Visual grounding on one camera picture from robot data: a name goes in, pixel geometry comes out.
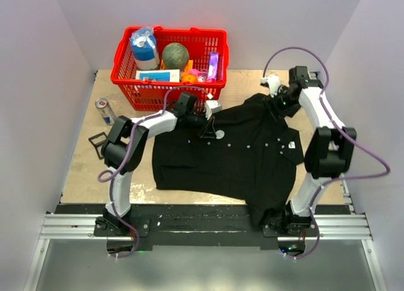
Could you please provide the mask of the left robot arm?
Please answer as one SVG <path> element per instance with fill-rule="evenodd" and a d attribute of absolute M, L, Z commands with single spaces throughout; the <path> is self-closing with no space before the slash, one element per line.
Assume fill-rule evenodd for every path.
<path fill-rule="evenodd" d="M 107 203 L 102 218 L 97 220 L 101 229 L 116 235 L 138 236 L 130 221 L 129 193 L 132 175 L 143 157 L 146 142 L 186 124 L 202 126 L 210 138 L 216 138 L 214 114 L 222 110 L 222 105 L 212 94 L 207 94 L 207 97 L 202 114 L 194 110 L 197 96 L 181 92 L 171 104 L 167 103 L 168 96 L 164 96 L 162 110 L 154 114 L 134 119 L 125 116 L 117 118 L 100 151 L 107 168 L 99 173 L 98 181 L 109 184 Z"/>

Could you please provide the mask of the black button shirt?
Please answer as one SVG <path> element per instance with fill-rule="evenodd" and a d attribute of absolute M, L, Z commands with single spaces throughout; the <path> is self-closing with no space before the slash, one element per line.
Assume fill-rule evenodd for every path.
<path fill-rule="evenodd" d="M 153 177 L 159 190 L 185 190 L 241 199 L 254 226 L 281 213 L 304 161 L 299 132 L 271 113 L 267 96 L 218 112 L 206 139 L 196 128 L 176 128 L 155 137 Z"/>

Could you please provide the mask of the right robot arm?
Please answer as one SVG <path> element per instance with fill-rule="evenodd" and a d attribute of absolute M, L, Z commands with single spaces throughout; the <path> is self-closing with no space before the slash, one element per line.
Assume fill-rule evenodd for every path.
<path fill-rule="evenodd" d="M 324 86 L 318 79 L 311 78 L 305 66 L 290 69 L 288 79 L 289 84 L 285 86 L 278 76 L 269 75 L 261 79 L 261 85 L 269 89 L 270 109 L 275 118 L 293 117 L 299 109 L 304 109 L 314 130 L 304 156 L 306 176 L 277 225 L 284 234 L 295 236 L 316 227 L 316 205 L 327 183 L 350 167 L 354 146 L 341 132 L 351 138 L 356 138 L 357 132 L 346 127 L 332 110 L 324 110 L 328 104 L 320 96 Z"/>

